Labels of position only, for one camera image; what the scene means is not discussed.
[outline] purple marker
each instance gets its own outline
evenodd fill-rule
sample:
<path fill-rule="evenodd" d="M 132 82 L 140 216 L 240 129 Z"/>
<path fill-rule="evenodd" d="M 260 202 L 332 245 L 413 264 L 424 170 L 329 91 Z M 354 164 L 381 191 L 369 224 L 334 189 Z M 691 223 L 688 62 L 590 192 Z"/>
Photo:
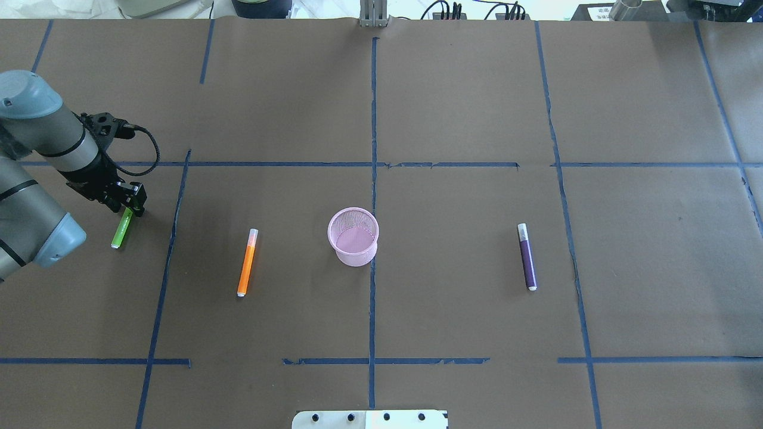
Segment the purple marker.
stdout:
<path fill-rule="evenodd" d="M 533 251 L 530 247 L 530 239 L 527 236 L 527 224 L 519 224 L 520 230 L 520 249 L 522 250 L 522 267 L 525 272 L 525 284 L 527 290 L 535 291 L 538 289 L 538 282 L 535 280 L 535 264 L 533 263 Z"/>

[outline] black rubber band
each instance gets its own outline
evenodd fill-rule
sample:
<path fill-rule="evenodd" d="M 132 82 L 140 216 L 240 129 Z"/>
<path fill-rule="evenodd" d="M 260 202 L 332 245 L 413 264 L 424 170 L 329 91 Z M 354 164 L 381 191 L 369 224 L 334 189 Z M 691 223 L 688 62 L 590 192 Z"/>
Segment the black rubber band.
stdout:
<path fill-rule="evenodd" d="M 24 262 L 24 260 L 21 258 L 21 256 L 19 256 L 19 255 L 18 255 L 18 253 L 14 252 L 14 251 L 13 251 L 13 249 L 11 249 L 11 247 L 10 247 L 10 246 L 9 246 L 9 245 L 8 245 L 6 242 L 4 242 L 2 239 L 0 239 L 0 249 L 3 249 L 3 250 L 5 250 L 5 252 L 6 252 L 6 253 L 7 253 L 7 254 L 8 254 L 10 257 L 11 257 L 11 258 L 13 258 L 13 260 L 14 260 L 14 261 L 16 261 L 16 263 L 17 263 L 19 266 L 25 266 L 25 265 L 27 265 L 27 263 L 26 263 L 26 262 Z"/>
<path fill-rule="evenodd" d="M 53 155 L 48 155 L 46 153 L 38 152 L 40 155 L 45 156 L 46 158 L 58 158 L 59 156 L 64 156 L 67 153 L 74 152 L 82 142 L 85 141 L 85 127 L 82 127 L 82 136 L 79 138 L 79 141 L 74 146 L 70 147 L 67 150 L 64 150 L 63 152 L 54 153 Z"/>
<path fill-rule="evenodd" d="M 18 185 L 14 186 L 13 188 L 10 188 L 9 190 L 3 192 L 0 194 L 0 201 L 6 199 L 7 197 L 15 194 L 16 192 L 21 191 L 22 189 L 26 189 L 32 185 L 37 185 L 37 180 L 27 180 L 24 183 L 19 183 Z"/>

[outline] orange marker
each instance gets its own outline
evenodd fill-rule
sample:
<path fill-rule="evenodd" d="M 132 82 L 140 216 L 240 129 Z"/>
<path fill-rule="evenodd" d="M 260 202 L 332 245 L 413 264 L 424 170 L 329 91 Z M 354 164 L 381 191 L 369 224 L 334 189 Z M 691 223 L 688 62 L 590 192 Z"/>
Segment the orange marker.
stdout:
<path fill-rule="evenodd" d="M 236 295 L 243 297 L 246 295 L 246 288 L 249 287 L 249 276 L 252 272 L 252 261 L 254 260 L 254 246 L 257 244 L 257 234 L 259 231 L 252 228 L 249 230 L 249 242 L 246 244 L 246 253 L 243 255 L 243 267 L 241 268 L 241 279 L 239 279 L 239 289 Z"/>

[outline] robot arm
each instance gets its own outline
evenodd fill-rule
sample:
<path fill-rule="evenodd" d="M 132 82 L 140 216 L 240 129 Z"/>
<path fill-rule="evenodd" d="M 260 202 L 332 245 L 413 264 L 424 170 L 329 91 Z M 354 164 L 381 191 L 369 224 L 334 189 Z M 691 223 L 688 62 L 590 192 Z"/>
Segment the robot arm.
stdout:
<path fill-rule="evenodd" d="M 34 73 L 0 73 L 0 281 L 29 262 L 52 265 L 85 240 L 72 216 L 16 160 L 34 150 L 87 199 L 113 212 L 123 205 L 141 216 L 143 185 L 120 178 L 106 154 L 115 137 L 132 138 L 135 130 L 151 137 L 109 114 L 74 115 Z"/>

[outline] marker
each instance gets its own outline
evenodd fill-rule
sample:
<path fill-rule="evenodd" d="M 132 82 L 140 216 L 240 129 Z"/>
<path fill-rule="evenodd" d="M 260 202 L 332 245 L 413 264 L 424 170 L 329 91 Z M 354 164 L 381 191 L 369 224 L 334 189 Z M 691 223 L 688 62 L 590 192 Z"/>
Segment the marker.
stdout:
<path fill-rule="evenodd" d="M 249 287 L 249 277 L 252 272 L 252 261 L 254 260 L 254 246 L 257 244 L 258 230 L 252 228 L 249 230 L 249 242 L 246 243 L 246 252 L 243 255 L 243 267 L 241 268 L 241 278 L 239 279 L 239 288 L 236 295 L 239 298 L 246 295 L 246 288 Z"/>
<path fill-rule="evenodd" d="M 525 272 L 525 285 L 527 285 L 527 290 L 535 291 L 538 289 L 538 282 L 535 279 L 535 264 L 533 263 L 530 239 L 527 236 L 527 224 L 519 224 L 517 229 L 520 231 L 520 249 L 522 251 L 522 267 Z"/>
<path fill-rule="evenodd" d="M 122 240 L 124 240 L 124 235 L 125 233 L 127 233 L 127 227 L 130 226 L 130 219 L 132 218 L 133 218 L 133 211 L 125 207 L 124 213 L 122 214 L 122 220 L 119 221 L 117 232 L 114 233 L 114 239 L 111 241 L 112 249 L 118 249 L 119 246 L 122 245 Z"/>

